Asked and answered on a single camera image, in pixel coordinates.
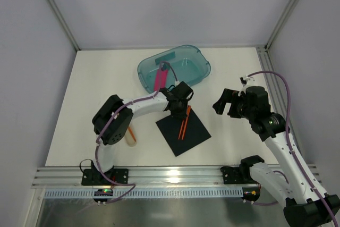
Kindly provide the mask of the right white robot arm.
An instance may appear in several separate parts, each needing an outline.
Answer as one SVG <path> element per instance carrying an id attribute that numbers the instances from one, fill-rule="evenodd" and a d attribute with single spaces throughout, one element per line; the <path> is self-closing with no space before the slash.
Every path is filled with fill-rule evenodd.
<path id="1" fill-rule="evenodd" d="M 250 86 L 242 91 L 224 89 L 212 107 L 221 115 L 226 104 L 230 105 L 228 116 L 249 121 L 285 175 L 280 177 L 260 156 L 254 155 L 241 160 L 244 178 L 265 187 L 282 206 L 289 226 L 319 226 L 331 222 L 339 211 L 339 197 L 330 195 L 314 177 L 286 131 L 285 119 L 271 111 L 264 87 Z"/>

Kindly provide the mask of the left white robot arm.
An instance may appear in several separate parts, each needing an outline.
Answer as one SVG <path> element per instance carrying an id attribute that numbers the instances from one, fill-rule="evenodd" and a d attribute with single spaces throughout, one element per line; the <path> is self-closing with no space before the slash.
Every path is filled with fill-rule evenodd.
<path id="1" fill-rule="evenodd" d="M 135 99 L 110 96 L 92 119 L 96 134 L 94 166 L 97 171 L 105 173 L 113 167 L 113 146 L 123 139 L 132 120 L 166 111 L 176 119 L 184 119 L 193 94 L 192 88 L 182 81 Z"/>

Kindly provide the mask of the black paper napkin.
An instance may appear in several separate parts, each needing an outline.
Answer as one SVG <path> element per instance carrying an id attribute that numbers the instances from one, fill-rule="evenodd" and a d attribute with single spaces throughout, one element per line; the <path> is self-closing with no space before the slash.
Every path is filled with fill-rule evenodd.
<path id="1" fill-rule="evenodd" d="M 176 120 L 169 115 L 156 122 L 175 157 L 211 138 L 211 134 L 193 108 L 188 111 L 188 114 L 184 120 Z"/>

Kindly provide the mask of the orange plastic spoon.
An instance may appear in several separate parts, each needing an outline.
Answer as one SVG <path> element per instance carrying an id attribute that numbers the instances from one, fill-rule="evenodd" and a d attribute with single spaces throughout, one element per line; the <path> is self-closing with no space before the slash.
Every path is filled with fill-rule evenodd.
<path id="1" fill-rule="evenodd" d="M 136 142 L 137 142 L 137 139 L 136 139 L 136 137 L 135 137 L 135 135 L 134 135 L 134 132 L 133 132 L 132 128 L 131 128 L 131 127 L 128 127 L 128 131 L 129 131 L 129 134 L 130 134 L 130 136 L 131 136 L 132 141 L 133 141 L 134 143 L 136 143 Z"/>

